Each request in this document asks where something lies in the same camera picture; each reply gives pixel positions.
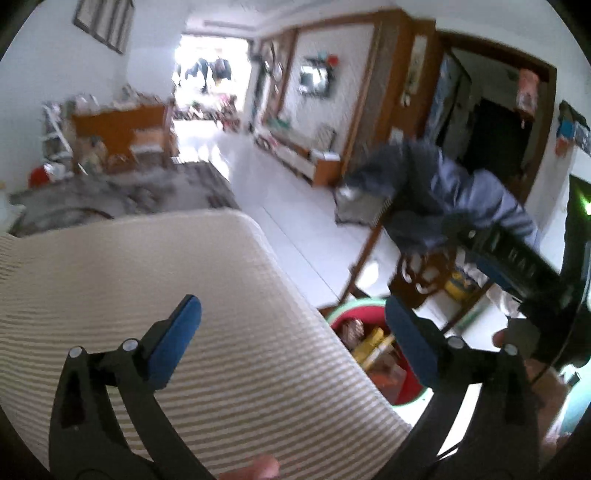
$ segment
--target rug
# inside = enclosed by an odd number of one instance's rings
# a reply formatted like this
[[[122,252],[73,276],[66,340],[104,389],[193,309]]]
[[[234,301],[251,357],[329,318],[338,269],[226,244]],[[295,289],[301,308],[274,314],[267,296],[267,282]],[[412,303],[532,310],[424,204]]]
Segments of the rug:
[[[115,176],[78,176],[11,196],[25,215],[12,234],[29,236],[131,215],[239,209],[228,181],[208,162]]]

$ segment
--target wooden furniture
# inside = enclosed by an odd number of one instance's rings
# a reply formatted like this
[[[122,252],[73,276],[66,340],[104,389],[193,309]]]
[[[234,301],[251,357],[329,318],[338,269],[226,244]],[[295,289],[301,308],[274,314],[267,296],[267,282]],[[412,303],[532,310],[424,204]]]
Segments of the wooden furniture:
[[[141,105],[133,110],[112,110],[91,115],[73,115],[72,122],[77,137],[101,137],[107,147],[108,157],[121,155],[128,159],[128,170],[135,167],[134,155],[131,150],[134,144],[135,131],[152,128],[170,130],[173,118],[172,103],[157,105]],[[164,159],[170,158],[170,136],[164,148]]]
[[[349,281],[339,297],[338,303],[319,309],[320,314],[324,318],[327,318],[335,309],[344,305],[351,297],[356,299],[369,297],[369,295],[357,287],[356,283],[379,240],[384,226],[384,220],[391,213],[391,208],[384,212],[378,223],[372,228],[356,264],[351,267]],[[445,283],[451,278],[454,271],[455,258],[455,250],[424,255],[421,257],[421,265],[418,271],[411,272],[407,269],[410,259],[403,255],[398,262],[397,271],[393,272],[392,280],[388,286],[390,293],[400,298],[409,308],[419,308],[427,298],[444,288]],[[434,278],[425,278],[424,273],[430,268],[437,270],[437,275]],[[447,322],[441,331],[447,333],[454,328],[476,306],[493,285],[494,282],[489,280],[482,288],[479,288],[470,295],[463,303],[460,311]]]
[[[312,182],[313,187],[334,186],[341,178],[342,163],[339,160],[325,160],[312,155],[313,140],[296,130],[287,128],[270,129],[273,139],[280,145],[275,147],[275,156],[297,173]]]

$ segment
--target hanging clothes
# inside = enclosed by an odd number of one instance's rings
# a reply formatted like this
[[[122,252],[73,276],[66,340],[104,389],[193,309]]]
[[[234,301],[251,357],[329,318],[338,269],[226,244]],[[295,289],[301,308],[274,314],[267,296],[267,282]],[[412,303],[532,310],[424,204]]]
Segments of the hanging clothes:
[[[199,59],[193,67],[185,72],[185,80],[189,78],[189,75],[196,77],[201,72],[203,74],[203,88],[201,93],[207,93],[207,75],[209,74],[209,63],[205,59]]]
[[[217,59],[212,64],[213,81],[218,85],[223,79],[232,80],[232,68],[230,62],[224,59]]]

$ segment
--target striped cushion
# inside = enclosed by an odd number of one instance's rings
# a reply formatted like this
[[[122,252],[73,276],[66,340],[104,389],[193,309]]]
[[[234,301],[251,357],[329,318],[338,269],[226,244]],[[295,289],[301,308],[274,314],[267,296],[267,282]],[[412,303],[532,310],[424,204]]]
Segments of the striped cushion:
[[[157,398],[212,473],[270,453],[282,478],[369,479],[408,433],[250,218],[166,214],[0,237],[0,403],[45,465],[68,349],[140,338],[187,293],[202,325]],[[147,456],[110,393],[130,447]]]

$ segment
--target human hand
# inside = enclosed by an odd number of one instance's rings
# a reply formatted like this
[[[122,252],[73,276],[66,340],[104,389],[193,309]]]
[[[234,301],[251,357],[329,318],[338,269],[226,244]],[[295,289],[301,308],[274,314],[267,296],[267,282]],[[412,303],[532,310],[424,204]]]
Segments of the human hand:
[[[219,480],[267,480],[278,477],[279,462],[272,456],[265,455],[246,468],[221,474]]]

